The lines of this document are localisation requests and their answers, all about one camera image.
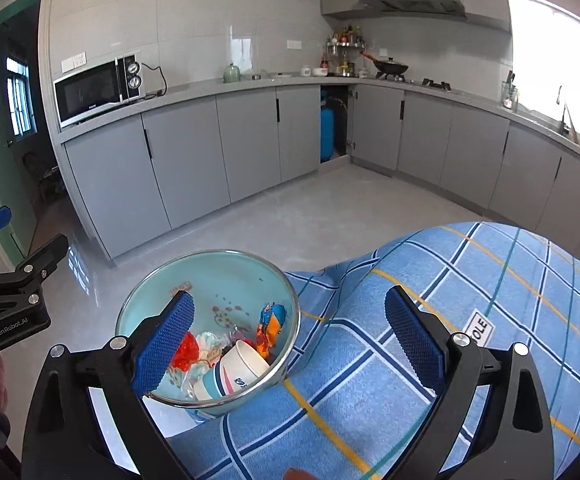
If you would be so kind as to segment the red plastic bag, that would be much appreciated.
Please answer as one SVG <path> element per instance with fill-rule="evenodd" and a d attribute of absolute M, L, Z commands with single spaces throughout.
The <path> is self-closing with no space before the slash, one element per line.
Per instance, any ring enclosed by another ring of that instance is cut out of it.
<path fill-rule="evenodd" d="M 173 370 L 188 372 L 199 361 L 200 350 L 196 337 L 187 332 L 177 347 L 171 359 L 170 367 Z"/>

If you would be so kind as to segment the white blue paper cup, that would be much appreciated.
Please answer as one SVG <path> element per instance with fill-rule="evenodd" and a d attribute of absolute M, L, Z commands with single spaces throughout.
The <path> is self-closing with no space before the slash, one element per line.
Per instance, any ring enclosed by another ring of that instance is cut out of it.
<path fill-rule="evenodd" d="M 192 387 L 198 401 L 231 396 L 252 385 L 269 369 L 255 348 L 238 340 Z"/>

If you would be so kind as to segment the grey kitchen cabinets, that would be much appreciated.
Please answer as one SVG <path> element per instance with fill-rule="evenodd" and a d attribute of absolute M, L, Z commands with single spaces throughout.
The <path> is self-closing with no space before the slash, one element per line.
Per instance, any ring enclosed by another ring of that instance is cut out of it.
<path fill-rule="evenodd" d="M 328 79 L 193 86 L 58 133 L 70 199 L 108 258 L 324 166 Z M 490 102 L 412 84 L 344 90 L 345 153 L 580 257 L 580 147 Z"/>

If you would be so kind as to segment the kitchen faucet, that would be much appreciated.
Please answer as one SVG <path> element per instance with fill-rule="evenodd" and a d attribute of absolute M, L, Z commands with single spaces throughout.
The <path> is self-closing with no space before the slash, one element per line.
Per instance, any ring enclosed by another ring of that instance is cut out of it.
<path fill-rule="evenodd" d="M 578 133 L 572 122 L 572 116 L 568 107 L 566 98 L 564 97 L 564 87 L 560 86 L 557 93 L 556 104 L 561 107 L 561 119 L 558 127 L 560 136 L 569 139 L 578 144 Z"/>

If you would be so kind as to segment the green door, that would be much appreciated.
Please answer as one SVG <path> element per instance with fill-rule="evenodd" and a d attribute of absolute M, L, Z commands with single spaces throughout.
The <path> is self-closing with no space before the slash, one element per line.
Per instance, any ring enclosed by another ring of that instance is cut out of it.
<path fill-rule="evenodd" d="M 13 266 L 31 250 L 43 208 L 38 145 L 37 33 L 40 0 L 16 0 L 0 10 L 0 206 L 11 210 L 0 250 Z"/>

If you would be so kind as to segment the white fabric label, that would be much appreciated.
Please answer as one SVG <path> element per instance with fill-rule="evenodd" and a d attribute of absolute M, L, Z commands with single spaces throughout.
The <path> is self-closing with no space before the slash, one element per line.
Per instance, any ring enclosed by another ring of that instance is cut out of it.
<path fill-rule="evenodd" d="M 491 341 L 496 327 L 486 315 L 474 309 L 462 331 L 479 347 L 486 347 Z"/>

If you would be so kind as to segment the blue plaid tablecloth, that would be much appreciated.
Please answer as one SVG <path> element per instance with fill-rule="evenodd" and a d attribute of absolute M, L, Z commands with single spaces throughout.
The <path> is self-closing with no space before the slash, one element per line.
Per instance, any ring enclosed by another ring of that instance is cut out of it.
<path fill-rule="evenodd" d="M 580 479 L 580 262 L 493 222 L 295 273 L 286 378 L 168 441 L 184 479 Z"/>

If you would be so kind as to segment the white crumpled plastic wrapper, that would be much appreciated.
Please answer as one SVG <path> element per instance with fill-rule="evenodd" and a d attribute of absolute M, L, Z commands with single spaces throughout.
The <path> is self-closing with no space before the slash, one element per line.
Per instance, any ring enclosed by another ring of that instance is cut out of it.
<path fill-rule="evenodd" d="M 203 332 L 195 337 L 200 350 L 199 361 L 188 372 L 182 372 L 182 390 L 191 398 L 194 396 L 194 385 L 200 382 L 207 372 L 217 366 L 220 359 L 232 348 L 236 341 L 234 332 L 222 334 Z"/>

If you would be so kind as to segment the black microwave oven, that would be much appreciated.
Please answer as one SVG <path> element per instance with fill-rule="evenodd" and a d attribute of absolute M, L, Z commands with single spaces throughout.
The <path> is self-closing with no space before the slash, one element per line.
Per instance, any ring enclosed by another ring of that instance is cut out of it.
<path fill-rule="evenodd" d="M 137 101 L 145 95 L 139 54 L 85 67 L 54 81 L 60 128 Z"/>

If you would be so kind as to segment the light blue enamel basin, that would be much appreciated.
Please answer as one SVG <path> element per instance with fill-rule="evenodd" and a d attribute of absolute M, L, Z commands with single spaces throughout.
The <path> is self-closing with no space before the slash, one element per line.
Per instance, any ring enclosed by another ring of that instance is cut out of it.
<path fill-rule="evenodd" d="M 195 411 L 201 417 L 223 415 L 253 399 L 284 377 L 300 328 L 299 297 L 289 279 L 273 263 L 248 252 L 212 249 L 174 259 L 148 274 L 127 296 L 116 319 L 115 333 L 129 335 L 144 319 L 161 313 L 176 292 L 194 300 L 189 331 L 234 332 L 255 341 L 256 326 L 266 304 L 282 304 L 286 322 L 272 350 L 268 371 L 249 387 L 217 400 L 198 401 L 182 390 L 183 373 L 169 367 L 148 397 L 165 405 Z"/>

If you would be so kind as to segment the orange blue snack wrapper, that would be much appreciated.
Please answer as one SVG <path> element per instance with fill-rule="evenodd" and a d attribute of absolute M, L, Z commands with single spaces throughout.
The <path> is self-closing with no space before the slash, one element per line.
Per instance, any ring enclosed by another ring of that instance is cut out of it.
<path fill-rule="evenodd" d="M 255 350 L 266 361 L 270 360 L 276 341 L 284 328 L 287 311 L 282 304 L 266 304 L 256 328 Z"/>

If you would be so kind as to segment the green ceramic jar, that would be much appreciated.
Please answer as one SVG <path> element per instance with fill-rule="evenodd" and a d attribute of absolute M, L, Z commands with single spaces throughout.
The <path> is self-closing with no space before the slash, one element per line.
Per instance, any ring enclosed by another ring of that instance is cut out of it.
<path fill-rule="evenodd" d="M 223 81 L 225 84 L 233 84 L 241 80 L 240 68 L 234 63 L 230 63 L 224 70 Z"/>

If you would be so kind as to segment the blue water filter tank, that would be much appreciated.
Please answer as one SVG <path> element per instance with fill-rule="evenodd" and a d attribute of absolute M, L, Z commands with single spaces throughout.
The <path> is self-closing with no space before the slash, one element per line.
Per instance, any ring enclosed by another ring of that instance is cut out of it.
<path fill-rule="evenodd" d="M 336 113 L 328 101 L 322 103 L 320 108 L 320 161 L 329 162 L 334 155 L 336 147 L 334 139 L 336 138 Z"/>

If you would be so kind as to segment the spice rack with bottles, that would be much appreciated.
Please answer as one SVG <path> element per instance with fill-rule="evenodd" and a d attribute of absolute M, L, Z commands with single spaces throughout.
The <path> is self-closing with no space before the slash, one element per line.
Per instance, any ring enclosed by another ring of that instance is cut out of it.
<path fill-rule="evenodd" d="M 346 25 L 326 40 L 322 65 L 327 66 L 331 77 L 353 78 L 357 75 L 355 60 L 365 48 L 360 26 Z"/>

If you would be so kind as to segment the black wok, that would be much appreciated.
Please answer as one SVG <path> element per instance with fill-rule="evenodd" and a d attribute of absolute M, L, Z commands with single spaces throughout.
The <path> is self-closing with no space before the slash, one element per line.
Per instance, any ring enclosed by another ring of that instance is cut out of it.
<path fill-rule="evenodd" d="M 361 50 L 360 55 L 363 58 L 367 58 L 372 64 L 374 64 L 375 69 L 377 70 L 377 79 L 392 78 L 394 80 L 403 80 L 404 73 L 406 73 L 406 70 L 408 70 L 407 65 L 397 63 L 392 60 L 380 60 L 380 58 L 376 58 L 375 55 L 372 55 L 365 50 Z"/>

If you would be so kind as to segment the black range hood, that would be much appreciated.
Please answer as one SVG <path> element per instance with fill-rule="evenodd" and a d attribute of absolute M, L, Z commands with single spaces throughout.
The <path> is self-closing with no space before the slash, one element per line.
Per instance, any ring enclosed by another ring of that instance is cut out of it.
<path fill-rule="evenodd" d="M 357 0 L 380 14 L 412 14 L 466 18 L 462 0 Z"/>

